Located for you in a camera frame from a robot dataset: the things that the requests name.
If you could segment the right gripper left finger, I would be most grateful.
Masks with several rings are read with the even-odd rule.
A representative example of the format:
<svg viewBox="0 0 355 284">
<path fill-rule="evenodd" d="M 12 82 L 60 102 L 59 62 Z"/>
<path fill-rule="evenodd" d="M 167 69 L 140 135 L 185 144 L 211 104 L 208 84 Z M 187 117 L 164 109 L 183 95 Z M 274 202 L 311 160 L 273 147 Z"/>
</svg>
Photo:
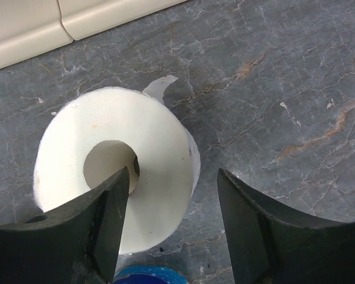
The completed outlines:
<svg viewBox="0 0 355 284">
<path fill-rule="evenodd" d="M 124 167 L 51 211 L 0 225 L 0 283 L 111 283 L 129 185 Z"/>
</svg>

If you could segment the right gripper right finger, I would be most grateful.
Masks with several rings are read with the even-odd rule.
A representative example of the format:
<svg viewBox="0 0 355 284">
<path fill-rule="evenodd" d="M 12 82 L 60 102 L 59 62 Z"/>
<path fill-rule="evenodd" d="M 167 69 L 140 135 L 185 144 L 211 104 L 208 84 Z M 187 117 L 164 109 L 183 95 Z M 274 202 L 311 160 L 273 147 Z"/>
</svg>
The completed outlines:
<svg viewBox="0 0 355 284">
<path fill-rule="evenodd" d="M 224 169 L 217 186 L 236 283 L 355 283 L 355 222 L 298 211 Z"/>
</svg>

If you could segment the plain white paper towel roll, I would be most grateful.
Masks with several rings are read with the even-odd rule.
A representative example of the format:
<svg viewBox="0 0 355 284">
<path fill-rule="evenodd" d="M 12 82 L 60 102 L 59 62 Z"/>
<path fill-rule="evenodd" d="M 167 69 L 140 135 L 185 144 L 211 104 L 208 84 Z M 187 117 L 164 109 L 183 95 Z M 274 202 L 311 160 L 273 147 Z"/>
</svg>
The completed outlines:
<svg viewBox="0 0 355 284">
<path fill-rule="evenodd" d="M 146 251 L 181 223 L 200 174 L 195 140 L 164 105 L 175 81 L 143 91 L 104 87 L 67 103 L 47 126 L 33 174 L 44 212 L 92 190 L 122 168 L 130 173 L 120 253 Z"/>
</svg>

